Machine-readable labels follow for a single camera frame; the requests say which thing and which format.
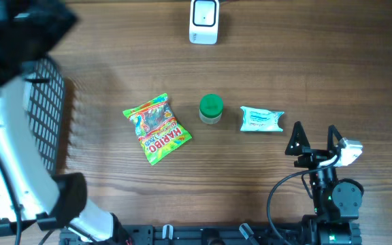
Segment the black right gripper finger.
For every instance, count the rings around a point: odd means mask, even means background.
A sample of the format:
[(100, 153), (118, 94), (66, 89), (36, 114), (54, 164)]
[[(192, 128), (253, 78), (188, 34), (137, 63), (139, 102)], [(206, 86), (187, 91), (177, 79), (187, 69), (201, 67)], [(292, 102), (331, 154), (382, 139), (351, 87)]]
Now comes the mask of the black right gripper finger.
[(300, 121), (295, 122), (291, 138), (284, 153), (291, 156), (311, 153), (310, 143)]
[(328, 127), (328, 135), (327, 135), (327, 150), (328, 151), (336, 152), (336, 150), (337, 150), (337, 146), (333, 140), (334, 138), (336, 138), (337, 142), (339, 142), (342, 139), (342, 135), (337, 130), (335, 125), (330, 125)]

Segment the light blue tissue pack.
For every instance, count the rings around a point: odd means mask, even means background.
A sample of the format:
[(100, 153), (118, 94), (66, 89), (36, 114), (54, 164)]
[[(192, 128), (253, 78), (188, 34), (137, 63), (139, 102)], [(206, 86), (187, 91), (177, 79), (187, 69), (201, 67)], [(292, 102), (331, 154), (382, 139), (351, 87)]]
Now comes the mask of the light blue tissue pack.
[(247, 106), (242, 106), (240, 109), (244, 113), (240, 131), (283, 132), (278, 121), (284, 112), (273, 112)]

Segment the green lid plastic jar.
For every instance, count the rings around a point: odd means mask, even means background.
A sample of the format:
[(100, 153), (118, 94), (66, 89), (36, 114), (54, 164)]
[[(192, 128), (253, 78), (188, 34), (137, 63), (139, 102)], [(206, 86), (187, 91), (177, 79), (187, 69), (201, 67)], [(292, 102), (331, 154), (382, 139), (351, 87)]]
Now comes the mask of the green lid plastic jar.
[(199, 103), (199, 117), (205, 124), (216, 124), (222, 116), (224, 103), (217, 94), (207, 94)]

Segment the green Haribo candy bag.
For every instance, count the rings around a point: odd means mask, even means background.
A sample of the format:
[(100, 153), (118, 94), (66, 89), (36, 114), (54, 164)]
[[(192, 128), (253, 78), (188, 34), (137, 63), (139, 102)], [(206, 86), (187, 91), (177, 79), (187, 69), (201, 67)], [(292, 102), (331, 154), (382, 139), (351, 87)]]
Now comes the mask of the green Haribo candy bag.
[(163, 93), (135, 108), (122, 112), (135, 126), (135, 135), (151, 165), (173, 152), (192, 135), (178, 122)]

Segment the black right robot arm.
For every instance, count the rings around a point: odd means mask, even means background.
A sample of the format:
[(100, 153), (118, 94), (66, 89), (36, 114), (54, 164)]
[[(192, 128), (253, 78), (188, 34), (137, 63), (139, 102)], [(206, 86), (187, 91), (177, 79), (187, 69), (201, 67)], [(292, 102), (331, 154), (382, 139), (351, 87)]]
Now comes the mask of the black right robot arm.
[(288, 235), (292, 244), (345, 244), (363, 243), (359, 225), (359, 209), (363, 201), (363, 186), (350, 178), (339, 179), (336, 169), (353, 163), (363, 152), (359, 141), (341, 136), (335, 126), (328, 128), (327, 148), (313, 149), (304, 128), (297, 121), (285, 150), (286, 155), (297, 156), (294, 166), (309, 171), (306, 190), (314, 205), (314, 214), (305, 215), (296, 238)]

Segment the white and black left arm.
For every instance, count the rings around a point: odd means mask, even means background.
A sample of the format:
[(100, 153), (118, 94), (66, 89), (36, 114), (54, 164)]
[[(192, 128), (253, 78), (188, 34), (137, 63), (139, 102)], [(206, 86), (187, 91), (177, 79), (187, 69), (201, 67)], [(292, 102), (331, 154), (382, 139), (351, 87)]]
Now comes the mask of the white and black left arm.
[(27, 74), (76, 22), (62, 1), (0, 1), (0, 237), (20, 241), (37, 224), (91, 244), (132, 244), (118, 218), (88, 198), (82, 174), (48, 173), (23, 108)]

